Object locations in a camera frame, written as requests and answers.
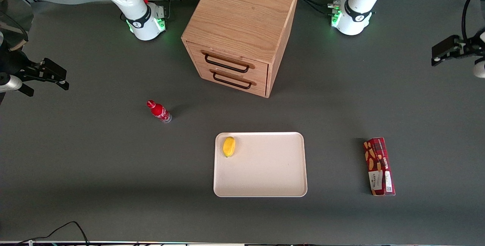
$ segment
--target black metal handle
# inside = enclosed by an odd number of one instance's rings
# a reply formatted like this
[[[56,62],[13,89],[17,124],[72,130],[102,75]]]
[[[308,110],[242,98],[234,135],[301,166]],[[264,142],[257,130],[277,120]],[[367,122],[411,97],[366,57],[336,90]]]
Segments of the black metal handle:
[[[206,57],[205,57],[206,62],[210,63],[212,65],[216,65],[216,66],[219,66],[219,67],[222,67],[222,68],[233,70],[233,71],[238,72],[238,73],[247,73],[249,71],[249,65],[246,65],[246,69],[241,70],[241,69],[234,68],[234,67],[231,67],[231,66],[227,66],[227,65],[224,65],[224,64],[221,64],[221,63],[217,63],[215,61],[210,61],[210,60],[207,59],[209,57],[209,55],[208,54],[205,54],[205,55],[206,55]]]
[[[232,82],[229,82],[229,81],[226,81],[226,80],[222,80],[222,79],[216,78],[215,75],[219,75],[219,74],[216,73],[216,72],[213,72],[213,78],[214,78],[215,81],[223,82],[225,84],[229,84],[229,85],[232,85],[234,87],[241,88],[241,89],[249,89],[251,87],[251,85],[252,85],[252,82],[244,82],[244,83],[248,83],[249,85],[248,85],[248,87],[242,86],[242,85],[239,85],[239,84],[236,84],[236,83],[232,83]]]

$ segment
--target gray table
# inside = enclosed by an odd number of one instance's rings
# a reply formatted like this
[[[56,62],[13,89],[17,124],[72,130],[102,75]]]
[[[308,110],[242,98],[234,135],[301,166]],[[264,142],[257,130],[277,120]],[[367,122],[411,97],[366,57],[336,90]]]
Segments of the gray table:
[[[173,6],[151,42],[113,4],[36,4],[25,52],[65,67],[71,89],[34,82],[34,97],[0,107],[0,238],[77,220],[91,240],[483,244],[485,80],[472,59],[430,66],[431,47],[460,33],[464,1],[379,0],[356,37],[299,2],[269,99],[198,77],[180,41],[195,2]],[[468,16],[472,35],[478,0]],[[286,131],[305,137],[305,197],[216,197],[218,133]],[[369,192],[362,142],[378,136],[394,197]]]

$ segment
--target box label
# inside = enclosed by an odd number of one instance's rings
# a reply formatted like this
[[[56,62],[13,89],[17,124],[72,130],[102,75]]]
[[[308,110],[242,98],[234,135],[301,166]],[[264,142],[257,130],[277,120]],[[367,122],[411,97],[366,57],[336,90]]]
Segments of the box label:
[[[382,189],[382,171],[369,171],[369,180],[371,181],[372,190]]]
[[[391,181],[391,173],[386,171],[386,191],[392,192],[393,191],[393,182]]]

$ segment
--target wooden drawer unit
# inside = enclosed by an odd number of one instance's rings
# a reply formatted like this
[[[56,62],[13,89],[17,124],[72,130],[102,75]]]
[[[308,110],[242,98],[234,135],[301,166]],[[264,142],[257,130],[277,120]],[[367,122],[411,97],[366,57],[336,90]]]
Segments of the wooden drawer unit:
[[[297,0],[200,0],[182,42],[201,78],[269,97]]]

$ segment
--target drawer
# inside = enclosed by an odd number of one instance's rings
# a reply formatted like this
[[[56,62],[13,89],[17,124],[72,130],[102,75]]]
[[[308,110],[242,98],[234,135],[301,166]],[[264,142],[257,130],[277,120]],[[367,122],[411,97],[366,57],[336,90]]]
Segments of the drawer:
[[[213,70],[217,69],[218,71],[229,73],[239,78],[257,81],[262,85],[266,85],[268,77],[267,64],[235,59],[192,42],[187,42],[187,46],[189,47],[192,59],[195,63],[198,63],[198,69],[199,66],[208,67]]]
[[[266,78],[251,78],[245,74],[228,72],[225,68],[214,67],[208,63],[195,63],[200,77],[240,91],[266,95]]]

